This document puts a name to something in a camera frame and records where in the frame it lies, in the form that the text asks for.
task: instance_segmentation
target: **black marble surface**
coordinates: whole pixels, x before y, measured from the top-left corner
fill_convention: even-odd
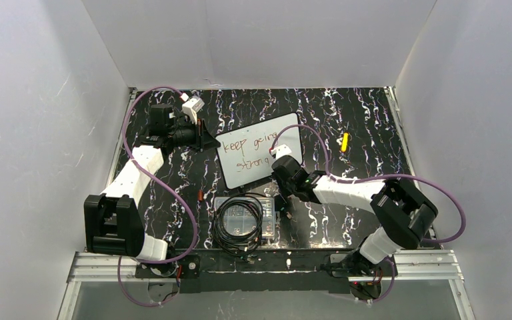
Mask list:
[[[389,110],[383,88],[336,89],[244,89],[186,91],[198,95],[204,108],[198,117],[206,121],[213,135],[257,123],[278,115],[297,112],[324,138],[333,159],[331,171],[346,177],[370,177],[387,173],[409,173],[402,144]],[[131,117],[127,138],[134,144],[138,132],[147,123],[148,106],[169,103],[181,108],[181,100],[170,91],[146,96]],[[350,134],[349,147],[340,151],[337,142],[344,132]],[[317,138],[301,130],[304,164],[308,171],[323,169],[324,156]],[[117,174],[128,160],[124,150],[119,156]],[[157,173],[191,207],[199,226],[197,248],[212,248],[211,217],[213,198],[235,194],[227,190],[221,176],[216,150],[196,153],[177,149]],[[205,200],[198,202],[198,191]],[[270,179],[252,191],[268,196],[277,194]],[[192,238],[191,222],[184,209],[167,192],[150,183],[142,196],[139,212],[148,234],[187,248]],[[294,199],[292,219],[279,217],[276,238],[262,249],[278,248],[354,248],[378,228],[377,218],[366,211],[342,205],[316,205]]]

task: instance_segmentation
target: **clear plastic box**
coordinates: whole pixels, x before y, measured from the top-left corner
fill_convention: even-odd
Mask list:
[[[216,197],[214,206],[217,210],[229,197]],[[249,197],[236,197],[239,200],[248,200],[256,203]],[[262,204],[262,237],[274,239],[275,236],[275,208],[273,198],[256,197]],[[232,235],[245,235],[256,228],[256,219],[243,207],[233,206],[227,209],[224,216],[225,229]]]

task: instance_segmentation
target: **whiteboard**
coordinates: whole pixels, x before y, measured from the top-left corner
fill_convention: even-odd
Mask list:
[[[216,136],[221,143],[217,154],[227,188],[269,177],[275,161],[269,153],[274,138],[283,128],[296,124],[299,124],[297,114],[289,113]],[[301,164],[303,154],[298,127],[282,133],[276,145],[283,144],[291,149],[291,156]]]

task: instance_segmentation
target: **white connector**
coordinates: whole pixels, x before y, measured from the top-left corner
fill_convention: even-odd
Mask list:
[[[168,244],[162,239],[156,239],[144,234],[144,244],[136,259],[162,261],[166,259]]]
[[[189,116],[191,123],[197,123],[197,112],[205,105],[200,97],[191,97],[181,105],[183,113]]]
[[[393,242],[385,230],[380,227],[362,243],[360,254],[376,265],[386,257],[391,258],[399,250],[401,247]]]
[[[291,149],[287,145],[278,145],[277,147],[270,149],[270,155],[274,159],[279,159],[284,155],[290,155]]]

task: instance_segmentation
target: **floor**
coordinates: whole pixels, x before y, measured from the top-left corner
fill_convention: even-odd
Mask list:
[[[244,320],[366,320],[460,319],[448,281],[396,281],[380,303],[356,303],[350,295],[326,291],[228,291],[180,294],[162,308],[128,302],[117,283],[81,285],[74,319],[244,319]],[[146,290],[144,283],[126,283],[140,301],[162,299],[169,288]]]
[[[325,139],[333,158],[331,171],[334,174],[370,177],[384,173],[409,173],[383,88],[186,92],[204,100],[205,106],[198,116],[206,121],[213,135],[296,112],[301,123],[312,126]],[[157,103],[181,108],[181,100],[169,91],[146,96],[131,117],[127,133],[130,143],[134,143],[137,133],[147,122],[148,106]],[[350,136],[349,148],[343,153],[337,140],[344,132]],[[301,139],[306,168],[322,169],[324,159],[315,136],[302,130]],[[117,173],[127,159],[124,151],[121,152]],[[197,216],[197,248],[213,248],[210,232],[213,199],[237,192],[225,187],[216,151],[195,153],[186,149],[175,150],[157,176],[175,188]],[[205,195],[202,202],[197,200],[199,190]],[[274,196],[278,189],[270,180],[252,191]],[[160,186],[151,183],[146,192],[149,197],[142,197],[139,204],[139,212],[144,212],[146,231],[174,243],[178,249],[187,248],[192,237],[187,214]],[[263,249],[355,248],[379,226],[373,214],[342,205],[308,204],[295,199],[290,214],[293,216],[291,219],[279,217],[276,238],[262,246]]]

